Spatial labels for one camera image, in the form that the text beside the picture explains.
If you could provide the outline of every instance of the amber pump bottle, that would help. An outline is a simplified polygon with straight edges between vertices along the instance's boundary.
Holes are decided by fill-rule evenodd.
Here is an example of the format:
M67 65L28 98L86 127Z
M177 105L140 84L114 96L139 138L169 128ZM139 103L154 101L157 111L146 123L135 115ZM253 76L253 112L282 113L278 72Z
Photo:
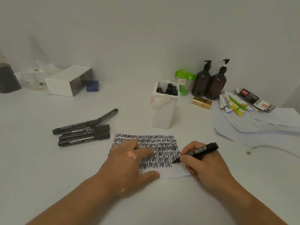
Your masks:
M218 74L213 75L209 79L204 91L205 97L209 100L218 99L224 85L226 84L227 79L224 74L227 71L227 63L230 61L230 59L224 59L223 61L225 61L225 64L220 68Z
M192 95L202 97L208 80L212 77L209 70L212 66L211 60L205 60L206 64L202 71L198 72L192 88Z

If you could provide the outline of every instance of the fingernail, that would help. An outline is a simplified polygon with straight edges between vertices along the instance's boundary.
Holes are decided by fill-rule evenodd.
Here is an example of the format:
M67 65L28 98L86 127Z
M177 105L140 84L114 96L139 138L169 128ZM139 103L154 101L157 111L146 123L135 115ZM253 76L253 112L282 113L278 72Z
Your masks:
M159 179L160 178L160 174L158 172L155 173L155 179Z

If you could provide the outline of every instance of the black scribble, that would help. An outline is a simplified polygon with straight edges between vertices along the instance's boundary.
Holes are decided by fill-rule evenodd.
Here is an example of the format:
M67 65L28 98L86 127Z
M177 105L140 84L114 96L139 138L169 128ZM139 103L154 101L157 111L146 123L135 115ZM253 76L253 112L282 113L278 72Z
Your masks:
M153 156L146 156L140 160L140 169L172 167L180 152L174 136L171 135L128 135L117 133L111 149L120 145L124 140L137 139L140 148L149 148L154 151Z

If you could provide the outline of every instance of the blue box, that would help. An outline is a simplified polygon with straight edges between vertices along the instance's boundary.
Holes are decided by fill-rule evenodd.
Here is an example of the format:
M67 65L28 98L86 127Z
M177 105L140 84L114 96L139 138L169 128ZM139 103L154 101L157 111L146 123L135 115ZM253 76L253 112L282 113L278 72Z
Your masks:
M86 91L99 91L99 80L89 80Z

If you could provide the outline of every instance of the pen holder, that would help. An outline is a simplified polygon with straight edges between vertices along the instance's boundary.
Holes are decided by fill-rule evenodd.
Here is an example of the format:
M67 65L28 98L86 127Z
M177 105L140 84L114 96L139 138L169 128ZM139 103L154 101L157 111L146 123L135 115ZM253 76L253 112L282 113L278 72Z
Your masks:
M166 91L168 84L171 83L177 88L177 96L168 95L156 92L157 88L161 88ZM151 125L157 128L168 129L170 128L173 112L176 107L177 100L179 98L178 83L170 81L159 80L154 85L154 91L150 99L150 105L153 107L154 114L151 119Z

